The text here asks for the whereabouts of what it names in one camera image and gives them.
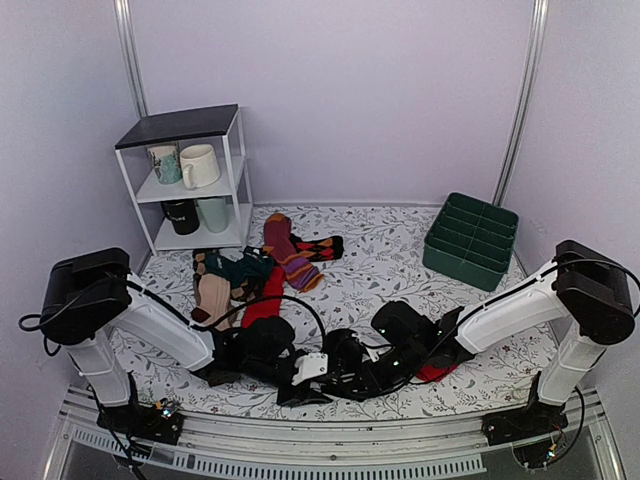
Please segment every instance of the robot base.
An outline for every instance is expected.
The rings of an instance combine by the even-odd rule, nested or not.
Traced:
[[[486,435],[489,445],[524,440],[555,432],[558,428],[566,428],[569,425],[563,413],[564,405],[554,407],[538,400],[539,380],[540,373],[531,384],[529,402],[525,407],[490,413],[482,418],[482,432]]]
[[[138,403],[136,383],[129,377],[129,403],[120,407],[105,407],[98,404],[100,415],[97,424],[101,428],[123,433],[128,438],[142,438],[152,442],[177,445],[182,433],[184,417],[175,407],[144,407]]]

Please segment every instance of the metal pole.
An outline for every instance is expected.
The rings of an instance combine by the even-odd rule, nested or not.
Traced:
[[[127,78],[129,79],[129,87],[136,109],[138,118],[146,117],[147,100],[144,96],[142,87],[142,77],[140,75],[140,65],[138,63],[138,54],[136,52],[136,44],[133,38],[133,25],[131,23],[131,10],[129,9],[129,0],[114,0],[116,7],[116,20],[118,24],[118,36],[120,37],[120,48],[122,49],[122,57],[124,59]]]
[[[540,54],[542,52],[542,43],[544,40],[544,28],[547,22],[548,0],[535,0],[533,7],[533,18],[531,21],[531,33],[529,35],[529,48],[527,50],[527,59],[525,64],[524,77],[520,88],[520,96],[518,98],[518,107],[516,116],[513,120],[511,128],[511,136],[509,137],[509,145],[502,164],[502,171],[498,179],[498,185],[493,195],[493,204],[502,206],[504,203],[509,182],[513,175],[516,165],[520,142],[522,141],[522,133],[524,132],[525,121],[531,102],[531,94],[535,84],[536,73],[538,72],[538,63],[540,62]]]

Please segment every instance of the patterned mug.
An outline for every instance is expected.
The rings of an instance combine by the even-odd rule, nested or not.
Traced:
[[[182,179],[178,144],[156,145],[147,148],[147,152],[158,177],[158,182],[170,185]]]

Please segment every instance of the striped sock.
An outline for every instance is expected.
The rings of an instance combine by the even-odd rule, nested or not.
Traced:
[[[281,213],[274,213],[264,225],[264,250],[283,268],[289,285],[307,292],[318,285],[323,275],[309,260],[296,252],[289,235],[291,220]]]

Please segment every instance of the black mug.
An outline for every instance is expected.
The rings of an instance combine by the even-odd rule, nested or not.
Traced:
[[[171,221],[178,235],[189,235],[200,227],[196,203],[193,200],[171,200],[160,203],[164,216]]]

